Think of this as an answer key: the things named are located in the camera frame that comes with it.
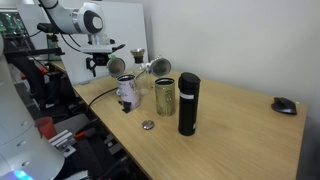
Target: tin can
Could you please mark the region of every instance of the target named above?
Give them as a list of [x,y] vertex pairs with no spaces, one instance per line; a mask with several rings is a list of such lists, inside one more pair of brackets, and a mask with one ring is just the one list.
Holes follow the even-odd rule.
[[155,81],[157,113],[160,116],[171,116],[176,111],[175,82],[171,78],[160,78]]
[[136,89],[135,76],[123,75],[118,79],[118,88],[124,108],[130,107],[130,110],[140,105],[139,93]]

